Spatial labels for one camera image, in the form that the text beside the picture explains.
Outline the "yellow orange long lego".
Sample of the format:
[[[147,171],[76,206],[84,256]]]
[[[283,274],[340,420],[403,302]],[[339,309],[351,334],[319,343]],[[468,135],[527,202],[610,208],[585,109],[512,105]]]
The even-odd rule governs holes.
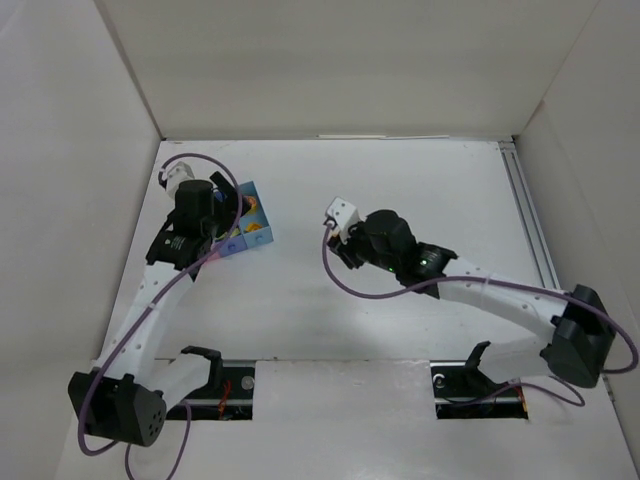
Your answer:
[[[245,233],[252,233],[252,232],[256,232],[259,230],[262,230],[263,226],[257,222],[250,222],[247,224],[246,228],[244,229]]]

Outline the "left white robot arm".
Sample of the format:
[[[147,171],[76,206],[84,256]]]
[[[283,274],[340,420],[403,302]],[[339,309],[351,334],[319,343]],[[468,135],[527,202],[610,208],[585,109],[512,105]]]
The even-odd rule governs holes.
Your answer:
[[[180,300],[249,205],[237,182],[220,172],[206,180],[171,175],[165,184],[174,194],[174,208],[146,254],[134,302],[91,371],[74,373],[68,384],[79,444],[87,455],[93,452],[88,435],[111,445],[152,445],[173,407],[202,387],[217,389],[222,383],[217,350],[189,345],[161,370],[154,362]]]

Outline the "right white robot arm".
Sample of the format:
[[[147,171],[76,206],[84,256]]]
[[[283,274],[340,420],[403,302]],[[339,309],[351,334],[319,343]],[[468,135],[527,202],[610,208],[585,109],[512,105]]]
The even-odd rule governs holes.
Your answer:
[[[326,211],[327,251],[348,268],[365,264],[392,273],[413,293],[460,303],[507,320],[526,338],[478,343],[465,367],[496,384],[522,376],[554,375],[581,388],[596,386],[616,336],[603,320],[595,290],[571,291],[516,284],[459,257],[454,251],[419,242],[393,210],[361,219],[357,209],[338,200]]]

